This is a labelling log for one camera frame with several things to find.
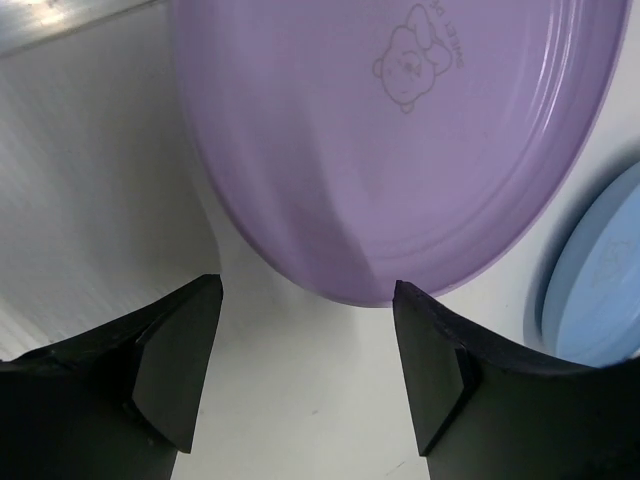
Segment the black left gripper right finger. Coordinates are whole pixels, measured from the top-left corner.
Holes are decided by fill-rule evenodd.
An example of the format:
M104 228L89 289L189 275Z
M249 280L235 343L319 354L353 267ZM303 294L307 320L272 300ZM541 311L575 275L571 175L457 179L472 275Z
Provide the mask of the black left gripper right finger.
M395 286L419 454L433 479L635 479L639 363L567 362Z

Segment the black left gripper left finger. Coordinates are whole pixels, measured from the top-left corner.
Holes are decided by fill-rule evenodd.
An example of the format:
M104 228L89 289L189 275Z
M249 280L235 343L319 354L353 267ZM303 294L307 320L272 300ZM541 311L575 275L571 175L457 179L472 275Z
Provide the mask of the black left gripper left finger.
M223 286L157 302L1 365L5 479L168 479L189 453Z

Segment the purple plate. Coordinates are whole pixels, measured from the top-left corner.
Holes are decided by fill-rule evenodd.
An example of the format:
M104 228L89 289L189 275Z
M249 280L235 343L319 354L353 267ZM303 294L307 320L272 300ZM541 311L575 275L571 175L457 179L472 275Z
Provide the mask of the purple plate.
M486 269L593 127L627 1L176 1L183 104L246 241L326 298Z

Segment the blue plastic plate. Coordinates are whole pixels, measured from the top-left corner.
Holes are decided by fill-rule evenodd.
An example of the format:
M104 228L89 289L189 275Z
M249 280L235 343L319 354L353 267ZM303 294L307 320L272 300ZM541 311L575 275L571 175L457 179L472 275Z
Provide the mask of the blue plastic plate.
M639 352L639 164L594 196L546 283L537 321L543 351L590 367Z

